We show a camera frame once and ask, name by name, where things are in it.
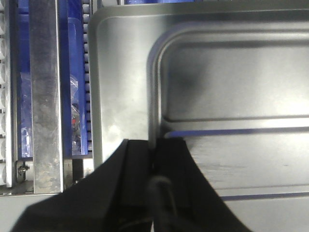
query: metal plate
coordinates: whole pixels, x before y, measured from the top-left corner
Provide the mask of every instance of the metal plate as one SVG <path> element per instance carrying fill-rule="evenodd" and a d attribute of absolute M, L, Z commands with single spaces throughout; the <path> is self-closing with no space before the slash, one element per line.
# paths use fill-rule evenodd
<path fill-rule="evenodd" d="M 221 196 L 309 191 L 308 45 L 302 22 L 189 23 L 162 35 L 149 55 L 152 146 L 185 137 Z"/>
<path fill-rule="evenodd" d="M 49 197 L 53 196 L 49 195 L 39 195 L 39 194 L 31 194 L 31 195 L 23 195 L 23 196 L 4 196 L 0 197 L 0 229 L 2 232 L 11 231 L 12 227 L 18 220 L 21 213 L 24 212 L 27 206 L 37 203 L 39 201 L 43 201 Z"/>
<path fill-rule="evenodd" d="M 306 232 L 309 197 L 227 201 L 233 213 L 254 232 Z"/>
<path fill-rule="evenodd" d="M 65 1 L 30 1 L 29 26 L 34 193 L 58 193 L 72 184 Z"/>
<path fill-rule="evenodd" d="M 162 33 L 187 21 L 304 21 L 307 8 L 306 1 L 297 0 L 147 4 L 98 10 L 88 33 L 95 167 L 123 139 L 148 139 L 146 60 Z"/>

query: metal tray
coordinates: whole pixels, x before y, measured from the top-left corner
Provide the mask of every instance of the metal tray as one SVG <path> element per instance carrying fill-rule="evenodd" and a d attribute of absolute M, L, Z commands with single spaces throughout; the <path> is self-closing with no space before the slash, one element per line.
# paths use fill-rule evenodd
<path fill-rule="evenodd" d="M 221 196 L 309 191 L 309 23 L 189 23 L 148 60 L 149 139 L 184 137 Z"/>
<path fill-rule="evenodd" d="M 92 137 L 95 166 L 122 139 L 148 139 L 146 60 L 164 32 L 187 21 L 304 21 L 308 2 L 248 1 L 107 7 L 89 22 Z"/>

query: stainless steel bar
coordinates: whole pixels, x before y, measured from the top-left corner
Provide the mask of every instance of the stainless steel bar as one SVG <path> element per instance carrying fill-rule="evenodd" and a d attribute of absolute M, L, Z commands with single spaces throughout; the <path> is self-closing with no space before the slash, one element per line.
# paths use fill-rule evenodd
<path fill-rule="evenodd" d="M 36 194 L 62 192 L 71 178 L 68 24 L 63 7 L 62 0 L 29 1 Z"/>

